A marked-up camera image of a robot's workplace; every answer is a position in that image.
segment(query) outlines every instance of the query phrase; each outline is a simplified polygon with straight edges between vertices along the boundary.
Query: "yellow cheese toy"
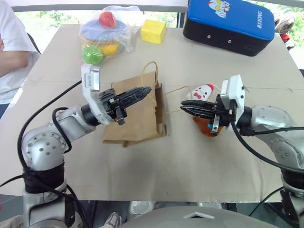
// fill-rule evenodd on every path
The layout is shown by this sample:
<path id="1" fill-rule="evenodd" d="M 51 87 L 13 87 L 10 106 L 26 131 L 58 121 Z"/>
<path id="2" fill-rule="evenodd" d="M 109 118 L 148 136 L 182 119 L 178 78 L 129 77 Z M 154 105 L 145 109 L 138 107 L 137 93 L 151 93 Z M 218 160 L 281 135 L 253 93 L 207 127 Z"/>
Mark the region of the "yellow cheese toy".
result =
<path id="1" fill-rule="evenodd" d="M 146 20 L 141 28 L 143 41 L 161 44 L 166 32 L 166 23 L 155 20 Z"/>

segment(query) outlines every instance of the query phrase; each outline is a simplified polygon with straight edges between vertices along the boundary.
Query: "green toy ball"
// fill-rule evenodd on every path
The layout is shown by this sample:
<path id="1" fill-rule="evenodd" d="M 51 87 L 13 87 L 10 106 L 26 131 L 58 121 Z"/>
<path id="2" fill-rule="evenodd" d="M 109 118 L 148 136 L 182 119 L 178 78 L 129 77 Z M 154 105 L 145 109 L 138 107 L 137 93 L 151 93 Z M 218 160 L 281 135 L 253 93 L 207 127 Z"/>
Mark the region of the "green toy ball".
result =
<path id="1" fill-rule="evenodd" d="M 83 59 L 86 63 L 98 65 L 104 59 L 101 50 L 94 45 L 85 45 L 83 48 Z"/>

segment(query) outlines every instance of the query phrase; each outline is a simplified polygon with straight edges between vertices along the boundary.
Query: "plastic bag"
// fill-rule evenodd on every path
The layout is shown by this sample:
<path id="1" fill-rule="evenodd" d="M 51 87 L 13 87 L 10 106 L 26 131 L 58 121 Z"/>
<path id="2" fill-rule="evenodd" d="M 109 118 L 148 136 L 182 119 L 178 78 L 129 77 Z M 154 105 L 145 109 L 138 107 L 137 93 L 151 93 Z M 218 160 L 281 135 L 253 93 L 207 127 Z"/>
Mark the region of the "plastic bag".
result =
<path id="1" fill-rule="evenodd" d="M 137 6 L 107 6 L 80 26 L 83 61 L 99 65 L 105 59 L 131 52 L 132 37 L 144 23 Z"/>

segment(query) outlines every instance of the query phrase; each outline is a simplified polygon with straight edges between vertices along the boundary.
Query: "brown paper bag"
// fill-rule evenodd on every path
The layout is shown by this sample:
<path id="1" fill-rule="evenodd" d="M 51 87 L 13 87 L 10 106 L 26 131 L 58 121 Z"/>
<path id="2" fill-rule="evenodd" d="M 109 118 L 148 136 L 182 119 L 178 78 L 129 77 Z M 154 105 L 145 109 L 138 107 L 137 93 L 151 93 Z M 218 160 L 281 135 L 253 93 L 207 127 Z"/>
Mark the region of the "brown paper bag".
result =
<path id="1" fill-rule="evenodd" d="M 126 147 L 166 135 L 166 124 L 163 122 L 162 85 L 158 83 L 155 71 L 144 74 L 142 79 L 138 76 L 112 84 L 116 94 L 141 86 L 151 87 L 149 96 L 126 109 L 128 116 L 124 125 L 112 123 L 106 126 L 103 143 L 118 143 Z"/>

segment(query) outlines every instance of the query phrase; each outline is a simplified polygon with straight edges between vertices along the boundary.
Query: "white shirt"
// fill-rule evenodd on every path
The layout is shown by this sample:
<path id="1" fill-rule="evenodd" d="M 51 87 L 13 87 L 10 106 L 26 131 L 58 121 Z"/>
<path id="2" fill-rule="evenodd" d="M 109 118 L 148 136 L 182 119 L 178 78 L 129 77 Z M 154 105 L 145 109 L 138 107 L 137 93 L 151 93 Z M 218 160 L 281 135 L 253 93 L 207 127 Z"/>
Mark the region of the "white shirt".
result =
<path id="1" fill-rule="evenodd" d="M 24 25 L 4 0 L 0 0 L 0 35 L 4 44 L 3 51 L 27 51 L 29 60 L 27 67 L 8 72 L 0 77 L 0 104 L 8 104 L 40 54 L 30 41 Z"/>

